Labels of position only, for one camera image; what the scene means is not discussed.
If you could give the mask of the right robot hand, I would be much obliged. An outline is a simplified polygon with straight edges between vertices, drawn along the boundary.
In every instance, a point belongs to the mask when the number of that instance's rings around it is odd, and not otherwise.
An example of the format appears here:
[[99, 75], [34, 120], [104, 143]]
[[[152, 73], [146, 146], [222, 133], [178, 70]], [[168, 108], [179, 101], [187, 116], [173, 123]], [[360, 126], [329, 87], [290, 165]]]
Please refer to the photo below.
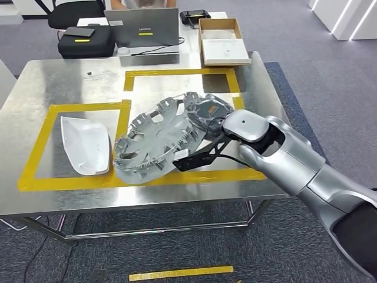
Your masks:
[[187, 92], [184, 104], [187, 117], [195, 127], [204, 131], [207, 140], [219, 136], [222, 121], [234, 111], [231, 104], [213, 94], [200, 96], [196, 92]]

